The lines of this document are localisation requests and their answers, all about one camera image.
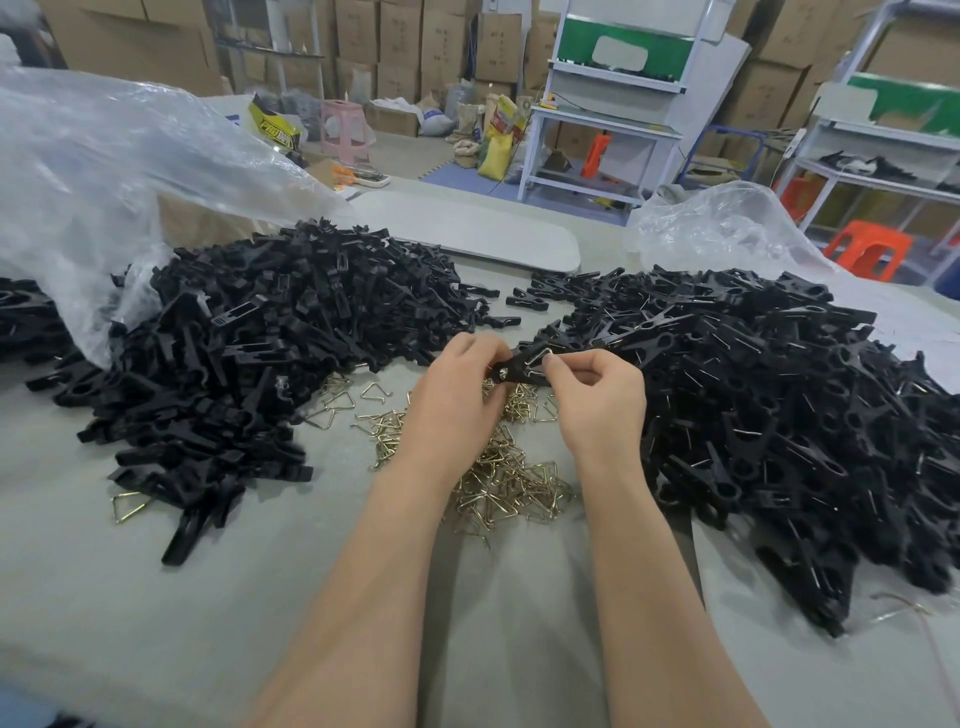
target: orange plastic stool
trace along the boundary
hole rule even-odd
[[[822,177],[796,177],[787,184],[780,197],[780,203],[790,215],[791,220],[795,223],[800,222],[807,211],[813,207],[813,202],[826,183],[827,181]]]
[[[324,154],[336,157],[343,164],[353,164],[357,156],[370,156],[370,138],[367,136],[367,117],[363,107],[349,101],[324,101],[320,125],[320,147]],[[326,135],[327,119],[337,120],[338,136]]]
[[[610,146],[611,139],[613,137],[606,133],[600,133],[593,138],[593,143],[590,144],[590,151],[587,154],[587,161],[584,162],[584,169],[580,173],[581,177],[596,177],[597,172],[600,171],[600,158],[607,151],[607,147]]]
[[[847,243],[847,248],[836,258],[837,265],[859,278],[886,282],[894,276],[906,254],[910,252],[913,235],[876,223],[853,220],[824,248],[824,255],[833,258],[833,254],[844,242]],[[875,273],[876,265],[886,253],[890,253],[890,262],[879,273]]]

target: yellow bag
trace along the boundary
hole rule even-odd
[[[509,134],[495,134],[490,140],[487,157],[477,170],[477,174],[488,180],[500,182],[510,166],[510,152],[514,147],[514,138]]]

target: workbench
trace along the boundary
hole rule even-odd
[[[579,241],[584,271],[638,267],[623,252],[621,228],[420,182],[395,179],[391,187],[562,225]],[[465,282],[509,291],[529,280],[528,272],[508,265],[455,259]],[[938,305],[956,315],[947,304]],[[543,313],[522,311],[522,326],[502,333],[511,344],[529,339],[569,310],[569,304],[551,303]],[[502,298],[492,304],[493,315],[507,313],[516,310]],[[352,376],[355,398],[375,380],[394,393],[386,406],[356,399],[356,412],[402,409],[421,372],[396,362],[377,376]],[[21,366],[0,368],[0,682],[118,728],[237,725],[300,628],[360,513],[372,443],[349,427],[353,412],[339,413],[329,431],[298,426],[314,480],[261,481],[244,495],[226,529],[210,531],[184,567],[166,569],[160,554],[179,513],[154,504],[115,525],[109,496],[116,490],[106,476],[121,446],[82,445],[76,432],[89,412],[61,409],[27,391],[21,382],[32,373]],[[575,482],[556,424],[516,425],[512,431],[531,462],[554,460],[560,476]],[[678,543],[696,579],[683,531],[679,523]],[[842,644],[804,625],[769,574],[737,556],[728,536],[697,524],[694,535],[703,551],[701,566],[709,569],[703,574],[708,610],[773,725],[853,724],[783,719],[804,717],[803,704],[817,704],[823,692],[843,697],[841,686],[815,674],[824,660],[834,659],[825,653],[856,676],[857,682],[842,688],[850,692],[851,711],[898,698],[902,686],[870,682],[875,663],[854,661]],[[488,543],[441,526],[427,594],[421,724],[606,725],[581,502],[555,522],[502,523],[488,534]],[[777,619],[789,622],[782,634]],[[903,625],[891,633],[912,645],[910,654],[924,649]],[[752,649],[761,643],[772,651]],[[932,687],[918,694],[937,700],[936,693],[930,697],[935,676],[918,665],[912,675],[906,667],[888,666],[887,672],[903,684],[925,680]],[[779,701],[791,691],[789,712],[782,712]],[[837,712],[825,708],[820,715]],[[317,721],[323,724],[323,717]]]

